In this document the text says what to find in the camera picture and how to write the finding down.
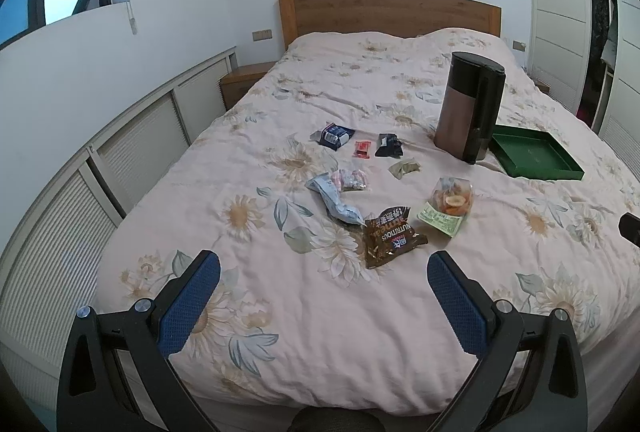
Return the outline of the right wall socket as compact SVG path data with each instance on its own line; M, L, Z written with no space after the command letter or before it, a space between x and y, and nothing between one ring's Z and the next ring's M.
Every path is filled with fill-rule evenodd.
M512 44L513 48L518 51L526 51L526 45L518 40L514 40Z

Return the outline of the brown nutritious snack bag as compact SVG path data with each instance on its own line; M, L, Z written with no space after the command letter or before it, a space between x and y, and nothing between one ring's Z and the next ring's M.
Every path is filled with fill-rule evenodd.
M428 244L427 236L418 233L410 224L410 207L389 207L377 217L366 220L363 242L366 266L369 269L392 262L401 254Z

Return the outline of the wooden nightstand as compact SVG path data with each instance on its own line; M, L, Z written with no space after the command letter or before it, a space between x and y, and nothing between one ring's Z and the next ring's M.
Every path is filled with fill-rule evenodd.
M224 106L230 110L276 64L274 61L239 66L219 82Z

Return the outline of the floral pink bedspread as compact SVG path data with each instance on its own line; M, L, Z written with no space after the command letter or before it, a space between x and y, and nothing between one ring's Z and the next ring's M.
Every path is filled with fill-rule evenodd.
M496 66L499 123L559 144L576 178L436 146L457 56ZM152 299L212 250L220 277L171 357L203 403L433 415L474 365L427 285L445 249L495 299L565 311L598 423L639 365L639 251L618 230L638 207L634 174L497 37L308 34L126 216L96 304Z

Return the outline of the olive green small packet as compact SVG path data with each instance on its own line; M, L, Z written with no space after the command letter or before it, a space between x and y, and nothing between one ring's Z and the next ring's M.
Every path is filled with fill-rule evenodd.
M406 175L414 172L420 172L421 164L416 159L400 160L388 168L388 171L401 181Z

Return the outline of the black snack packet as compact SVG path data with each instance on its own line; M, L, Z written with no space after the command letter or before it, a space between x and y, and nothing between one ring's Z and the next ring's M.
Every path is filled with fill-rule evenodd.
M379 158L399 159L404 155L402 142L396 134L380 134L378 135L378 147L376 147L375 155Z

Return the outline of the white wardrobe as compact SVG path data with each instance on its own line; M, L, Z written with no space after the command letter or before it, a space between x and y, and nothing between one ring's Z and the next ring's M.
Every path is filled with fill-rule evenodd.
M529 69L621 157L639 150L639 0L533 0Z

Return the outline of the wall socket panel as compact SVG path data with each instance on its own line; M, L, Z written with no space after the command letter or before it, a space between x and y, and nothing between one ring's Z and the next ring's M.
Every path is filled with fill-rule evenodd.
M252 33L252 39L254 42L259 42L260 40L271 40L272 39L272 31L267 28L267 30L254 31Z

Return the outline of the green tray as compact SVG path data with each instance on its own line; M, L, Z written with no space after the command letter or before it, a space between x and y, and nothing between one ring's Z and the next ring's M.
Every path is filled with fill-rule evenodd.
M496 125L489 150L511 177L541 181L581 181L584 170L551 134Z

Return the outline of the light blue packet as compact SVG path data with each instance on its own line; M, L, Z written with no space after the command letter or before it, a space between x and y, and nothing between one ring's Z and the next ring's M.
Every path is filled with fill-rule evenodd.
M341 192L338 192L334 184L331 183L329 174L321 174L309 179L306 182L306 187L318 193L326 206L326 210L333 218L346 225L364 225L360 210L342 201Z

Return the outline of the wooden headboard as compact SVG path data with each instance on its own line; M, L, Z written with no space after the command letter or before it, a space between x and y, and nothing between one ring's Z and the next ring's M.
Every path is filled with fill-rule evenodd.
M283 43L310 33L416 37L442 28L501 35L501 9L476 0L278 0Z

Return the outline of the brown black cylindrical container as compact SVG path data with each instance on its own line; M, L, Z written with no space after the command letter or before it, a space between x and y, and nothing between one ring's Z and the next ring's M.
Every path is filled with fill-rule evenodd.
M494 131L506 71L494 60L466 51L451 54L434 144L468 164L485 158Z

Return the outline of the red candy packet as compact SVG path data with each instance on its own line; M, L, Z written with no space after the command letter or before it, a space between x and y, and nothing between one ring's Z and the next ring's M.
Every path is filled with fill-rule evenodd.
M371 146L371 140L357 140L352 156L356 159L370 159Z

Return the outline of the pink clear candy bag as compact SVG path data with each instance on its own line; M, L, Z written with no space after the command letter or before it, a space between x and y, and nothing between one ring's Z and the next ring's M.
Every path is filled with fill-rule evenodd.
M338 169L329 173L329 180L338 192L363 191L368 188L367 174L358 169Z

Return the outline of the clear bag orange snacks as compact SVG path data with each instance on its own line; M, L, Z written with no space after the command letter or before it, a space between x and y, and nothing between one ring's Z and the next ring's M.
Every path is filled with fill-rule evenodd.
M474 193L467 179L441 177L416 218L453 238L472 210Z

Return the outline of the white radiator cover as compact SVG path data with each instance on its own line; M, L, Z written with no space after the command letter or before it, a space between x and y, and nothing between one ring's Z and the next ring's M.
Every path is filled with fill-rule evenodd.
M1 363L18 394L54 410L66 336L91 302L107 240L224 114L229 48L157 87L78 150L47 184L1 256Z

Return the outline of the dark blue snack packet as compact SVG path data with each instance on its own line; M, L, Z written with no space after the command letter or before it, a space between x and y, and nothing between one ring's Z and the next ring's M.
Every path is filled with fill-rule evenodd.
M312 133L309 138L320 146L336 151L345 146L354 135L355 129L330 123L323 129Z

